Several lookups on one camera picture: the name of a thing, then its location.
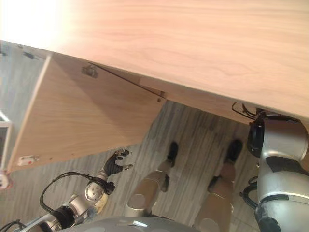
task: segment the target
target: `wire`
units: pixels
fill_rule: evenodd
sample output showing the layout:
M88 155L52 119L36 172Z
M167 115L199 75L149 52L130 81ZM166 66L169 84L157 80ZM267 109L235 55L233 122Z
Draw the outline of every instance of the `wire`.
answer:
M254 177L252 177L252 178L250 178L250 179L248 180L248 184L249 184L249 185L257 185L257 181L253 182L253 181L256 180L256 179L257 179L257 175L254 176Z
M254 181L256 179L257 176L250 178L248 181L249 185L243 190L243 192L239 193L239 195L243 198L245 203L254 210L257 208L258 204L249 197L249 193L254 190L257 190L257 181Z
M7 232L14 225L18 225L20 230L22 230L23 228L26 228L26 226L23 223L21 223L19 219L17 219L3 226L0 229L0 232Z
M242 104L242 110L243 110L244 113L246 113L246 114L248 114L248 115L251 115L251 116L253 116L253 117L256 117L256 114L250 112L250 111L247 109L247 107L245 106L245 104Z
M246 117L246 118L255 120L256 114L250 112L250 111L246 108L246 106L245 106L244 104L242 104L242 112L240 112L240 111L238 111L238 110L236 110L236 109L234 108L234 106L235 106L236 104L237 104L237 101L234 102L233 105L232 105L232 110L233 110L234 112L236 112L237 114L242 115L242 116L244 116L244 117Z
M72 175L79 175L79 176L82 176L82 177L85 177L87 178L88 180L90 180L91 182L95 182L96 184L98 185L102 185L100 182L98 182L97 180L94 179L93 176L90 176L88 174L82 174L82 173L78 173L78 172L67 172L67 173L63 173L61 175L59 175L58 177L56 177L55 179L52 180L51 183L49 183L43 190L41 196L40 196L40 205L41 207L46 210L47 212L49 213L52 213L53 212L53 209L49 206L47 206L45 203L44 203L44 194L46 193L46 191L48 190L48 188L53 184L55 183L56 181L58 181L59 179L61 178L64 178L64 177L67 177L67 176L72 176Z

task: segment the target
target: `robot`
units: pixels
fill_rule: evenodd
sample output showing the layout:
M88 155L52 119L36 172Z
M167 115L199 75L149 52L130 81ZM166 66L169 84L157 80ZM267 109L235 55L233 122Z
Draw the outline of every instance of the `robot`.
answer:
M254 209L261 232L309 231L309 173L300 164L309 151L308 132L297 119L259 109L250 126L247 148L259 158L260 168L258 177L249 181L241 197ZM90 182L83 195L73 195L56 210L46 207L49 214L20 226L21 231L228 232L233 211L234 163L241 149L241 141L231 143L220 175L209 184L210 194L201 205L193 227L152 215L159 192L168 190L169 172L178 152L178 145L173 142L167 159L135 188L125 205L123 217L82 224L104 193L111 194L114 190L114 184L107 182L108 177L132 168L132 165L115 163L129 154L122 149L109 158L96 177L88 176ZM249 198L249 193L255 189L257 203Z

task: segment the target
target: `floor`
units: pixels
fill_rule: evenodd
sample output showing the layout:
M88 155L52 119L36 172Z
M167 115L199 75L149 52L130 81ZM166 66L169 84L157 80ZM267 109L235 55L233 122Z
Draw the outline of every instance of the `floor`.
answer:
M117 186L116 190L96 220L122 214L124 203L134 187L165 159L170 142L175 140L179 143L180 151L170 175L169 190L160 194L153 213L191 226L201 202L207 196L208 183L220 170L228 144L234 138L246 143L248 131L247 125L167 102L142 143L128 147L131 155L124 163L132 163L134 168L111 177ZM0 225L17 218L26 223L44 214L39 197L47 183L67 171L95 174L112 153L107 151L12 173L14 186L0 193ZM248 179L256 175L256 163L256 158L247 152L244 144L236 163L231 232L259 231L253 210L239 196L239 192L247 186ZM73 192L83 192L86 183L81 177L63 179L50 188L45 201L52 208L57 207Z

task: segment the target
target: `open cabinet door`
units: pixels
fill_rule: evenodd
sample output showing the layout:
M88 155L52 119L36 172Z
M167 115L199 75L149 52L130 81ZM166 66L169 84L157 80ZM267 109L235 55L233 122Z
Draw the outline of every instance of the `open cabinet door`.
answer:
M165 102L84 60L53 54L47 62L18 135L10 172L139 143Z

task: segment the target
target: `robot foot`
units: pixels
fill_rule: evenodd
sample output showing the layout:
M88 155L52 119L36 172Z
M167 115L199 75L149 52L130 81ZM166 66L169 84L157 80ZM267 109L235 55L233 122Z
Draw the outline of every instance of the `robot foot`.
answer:
M178 144L176 142L172 142L169 146L169 154L168 154L168 160L172 163L171 167L175 166L177 153L178 153Z
M241 153L241 150L242 150L242 141L239 139L233 140L227 149L224 163L230 162L234 164L239 154Z

